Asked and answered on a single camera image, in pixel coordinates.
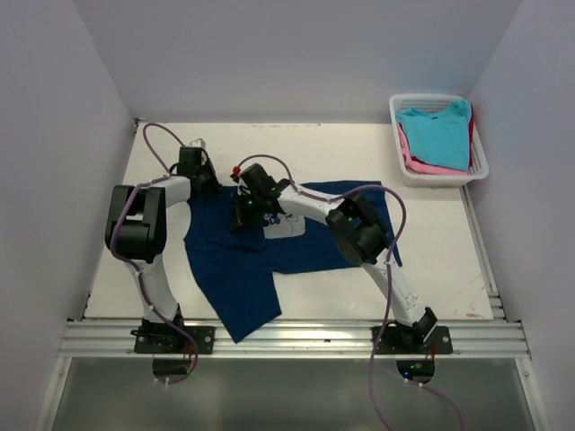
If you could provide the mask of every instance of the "laundry basket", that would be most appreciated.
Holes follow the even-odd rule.
[[[389,100],[389,110],[392,114],[394,127],[395,148],[402,170],[403,182],[410,187],[460,187],[471,180],[482,180],[487,177],[489,167],[485,160],[482,141],[479,138],[477,128],[473,128],[473,142],[471,143],[471,155],[473,164],[467,171],[467,175],[429,175],[410,172],[405,167],[403,160],[402,145],[397,131],[395,116],[409,108],[415,108],[422,112],[439,112],[444,110],[452,101],[461,100],[461,97],[448,94],[396,94]]]

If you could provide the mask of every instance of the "white wall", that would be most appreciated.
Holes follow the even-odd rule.
[[[139,117],[389,120],[397,92],[468,94],[520,0],[75,0]]]
[[[0,429],[32,429],[133,131],[69,0],[0,2]]]
[[[471,99],[491,168],[473,202],[557,430],[575,423],[575,2],[525,0]]]

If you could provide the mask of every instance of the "white table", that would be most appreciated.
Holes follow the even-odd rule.
[[[202,137],[224,185],[232,167],[246,155],[274,154],[287,162],[298,182],[380,180],[395,189],[408,209],[399,242],[403,271],[439,319],[492,319],[489,298],[459,189],[410,189],[402,184],[390,125],[373,124],[166,124],[185,143]],[[179,145],[158,128],[150,140],[168,165],[177,162]],[[273,161],[261,160],[276,180],[285,177]],[[161,176],[140,125],[125,184]],[[387,196],[395,230],[399,206]],[[168,211],[164,264],[174,296],[186,318],[215,318],[190,270],[182,238],[190,226],[185,203]],[[310,274],[274,274],[281,319],[380,319],[385,299],[359,268]],[[137,288],[123,263],[103,249],[86,318],[141,318]]]

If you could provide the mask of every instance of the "blue t-shirt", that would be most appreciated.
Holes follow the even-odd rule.
[[[334,181],[304,186],[340,195],[365,184],[379,183]],[[196,283],[238,342],[281,314],[273,271],[296,274],[353,264],[341,255],[327,226],[300,215],[266,215],[262,225],[230,233],[235,189],[224,187],[214,196],[188,201],[192,223],[184,245]],[[392,241],[384,192],[365,190],[363,194],[384,221]],[[401,265],[397,249],[395,259]]]

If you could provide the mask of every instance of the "folded t-shirt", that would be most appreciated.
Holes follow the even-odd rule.
[[[412,157],[426,164],[467,171],[471,117],[471,103],[457,100],[440,112],[409,108],[397,114],[397,121],[409,140]]]
[[[309,189],[340,195],[367,181],[304,184]],[[324,224],[300,215],[266,215],[260,226],[230,233],[236,187],[224,187],[215,196],[188,201],[190,229],[184,245],[196,283],[214,307],[235,342],[281,314],[272,272],[294,274],[353,264],[341,256]],[[394,233],[381,190],[364,190],[388,228]],[[395,259],[401,265],[399,252]]]

